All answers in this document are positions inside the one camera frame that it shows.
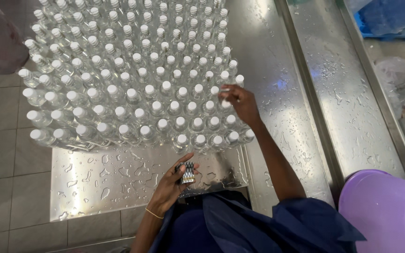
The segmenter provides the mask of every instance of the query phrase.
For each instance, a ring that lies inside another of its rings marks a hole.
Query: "thin gold bracelet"
[[[155,217],[157,217],[159,219],[163,219],[163,217],[159,217],[159,216],[155,215],[152,211],[148,210],[147,208],[145,208],[145,210],[149,211],[149,213],[154,215]]]

